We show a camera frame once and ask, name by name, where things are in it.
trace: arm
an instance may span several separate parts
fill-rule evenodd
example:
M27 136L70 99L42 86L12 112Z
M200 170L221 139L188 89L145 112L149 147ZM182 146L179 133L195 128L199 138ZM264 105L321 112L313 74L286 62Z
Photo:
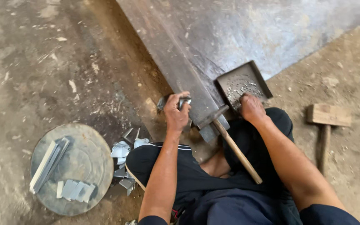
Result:
M177 104L180 97L187 95L189 92L171 95L165 105L166 138L145 189L138 216L139 221L146 216L158 216L167 223L170 222L177 186L177 148L180 134L188 122L188 111L191 108L189 104L184 103L182 110L179 111Z
M298 210L312 204L331 205L345 210L333 187L305 154L276 127L259 99L244 94L240 101L242 116L262 136L274 168L291 192Z

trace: hammer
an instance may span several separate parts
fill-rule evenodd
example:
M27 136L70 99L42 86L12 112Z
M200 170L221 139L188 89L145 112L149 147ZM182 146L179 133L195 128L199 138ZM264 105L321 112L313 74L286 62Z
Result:
M244 154L238 148L236 143L233 141L233 139L227 133L227 130L223 127L223 125L219 122L219 120L217 120L228 109L229 109L228 105L222 106L219 110L211 113L202 123L200 123L199 127L200 128L205 127L212 122L216 126L216 128L218 129L220 134L223 136L223 138L226 140L226 142L229 144L230 148L234 151L237 158L241 161L242 165L249 172L249 174L253 177L255 183L261 184L262 183L261 177L258 175L258 173L255 171L255 169L251 165L251 163L248 161L248 159L244 156Z
M314 104L308 107L306 120L323 124L321 141L321 151L318 156L318 169L325 176L329 148L330 148L330 132L333 126L351 126L351 112L341 107Z

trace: round metal lid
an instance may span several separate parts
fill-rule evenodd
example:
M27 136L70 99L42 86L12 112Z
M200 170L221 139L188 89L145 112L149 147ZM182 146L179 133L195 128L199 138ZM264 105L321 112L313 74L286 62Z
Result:
M92 127L70 123L48 131L38 142L31 160L31 177L37 171L51 141L66 137L70 144L51 177L36 194L49 210L61 215L74 216L87 212L101 201L113 178L111 150L103 137ZM88 203L56 198L57 182L67 179L96 186Z

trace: hammer head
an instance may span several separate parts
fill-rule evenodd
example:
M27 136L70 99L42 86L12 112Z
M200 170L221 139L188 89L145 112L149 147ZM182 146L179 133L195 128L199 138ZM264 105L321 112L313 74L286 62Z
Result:
M309 106L306 120L334 126L351 126L352 117L349 109L327 104L314 104Z
M226 112L229 109L228 105L220 107L216 112L211 113L205 120L198 124L198 128L202 129L204 126L212 123L213 120L217 119L220 115Z

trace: black pants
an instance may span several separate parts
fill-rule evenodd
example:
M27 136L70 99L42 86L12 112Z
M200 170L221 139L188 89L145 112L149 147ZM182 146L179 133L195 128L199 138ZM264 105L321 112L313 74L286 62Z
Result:
M284 135L294 141L292 135L293 125L286 112L278 108L269 108L266 109L266 114ZM191 148L179 145L177 190L173 209L181 210L209 191L238 188L262 192L273 198L280 199L290 207L289 211L298 214L290 193L274 170L268 150L257 129L243 119L232 120L229 124L229 135L251 162L262 178L263 183L260 185L255 184L226 141L223 141L224 155L233 172L233 176L227 179L208 175L193 157ZM140 146L127 156L126 165L128 169L144 186L147 185L161 146L162 143Z

